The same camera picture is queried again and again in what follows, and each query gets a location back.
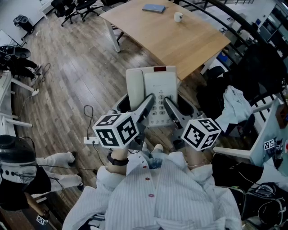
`telephone handset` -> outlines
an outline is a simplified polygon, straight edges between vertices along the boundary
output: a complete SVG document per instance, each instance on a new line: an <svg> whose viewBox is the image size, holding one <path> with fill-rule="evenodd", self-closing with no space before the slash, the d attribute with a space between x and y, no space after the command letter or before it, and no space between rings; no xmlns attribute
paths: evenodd
<svg viewBox="0 0 288 230"><path fill-rule="evenodd" d="M177 104L177 70L175 66L144 67L126 70L127 90L131 110L135 110L144 98L155 96L148 115L148 127L173 125L164 105L169 97Z"/></svg>

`laptop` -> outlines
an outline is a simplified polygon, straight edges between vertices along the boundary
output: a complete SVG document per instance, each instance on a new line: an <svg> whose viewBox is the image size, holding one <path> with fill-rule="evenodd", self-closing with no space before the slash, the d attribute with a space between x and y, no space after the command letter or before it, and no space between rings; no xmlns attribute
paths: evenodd
<svg viewBox="0 0 288 230"><path fill-rule="evenodd" d="M163 13L165 10L164 5L155 5L155 4L146 4L143 8L143 11L151 11L156 13Z"/></svg>

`white mug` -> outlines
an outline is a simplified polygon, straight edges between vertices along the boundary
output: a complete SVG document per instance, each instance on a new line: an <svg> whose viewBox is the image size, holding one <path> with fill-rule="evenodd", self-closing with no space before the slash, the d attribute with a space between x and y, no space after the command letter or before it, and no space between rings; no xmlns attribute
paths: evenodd
<svg viewBox="0 0 288 230"><path fill-rule="evenodd" d="M181 22L182 17L183 17L183 13L176 12L176 13L174 14L174 20L175 20L175 22Z"/></svg>

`electrical outlet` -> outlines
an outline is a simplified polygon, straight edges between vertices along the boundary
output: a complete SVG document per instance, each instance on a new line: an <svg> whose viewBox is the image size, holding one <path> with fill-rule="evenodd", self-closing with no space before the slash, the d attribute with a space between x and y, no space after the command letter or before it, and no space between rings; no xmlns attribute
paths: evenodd
<svg viewBox="0 0 288 230"><path fill-rule="evenodd" d="M89 139L87 139L87 137L84 137L84 144L93 144L92 142L95 142L94 144L99 144L99 140L97 137L88 137Z"/></svg>

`forearm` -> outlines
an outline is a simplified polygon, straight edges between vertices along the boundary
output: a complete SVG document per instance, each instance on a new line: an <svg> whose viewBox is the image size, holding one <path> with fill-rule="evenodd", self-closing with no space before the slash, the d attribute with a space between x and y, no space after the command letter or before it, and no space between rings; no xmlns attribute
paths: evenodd
<svg viewBox="0 0 288 230"><path fill-rule="evenodd" d="M188 144L186 144L186 155L189 169L198 168L205 164L202 152L196 151Z"/></svg>
<svg viewBox="0 0 288 230"><path fill-rule="evenodd" d="M128 157L128 147L125 149L114 149L111 154L111 157L117 160L126 160ZM112 163L109 162L107 166L107 170L110 173L117 173L117 174L121 174L125 176L126 171L127 171L127 165L117 166L117 165L112 165Z"/></svg>
<svg viewBox="0 0 288 230"><path fill-rule="evenodd" d="M34 209L39 216L44 216L44 210L41 208L41 206L33 199L33 197L31 197L28 193L24 192L27 202L29 204L29 206Z"/></svg>

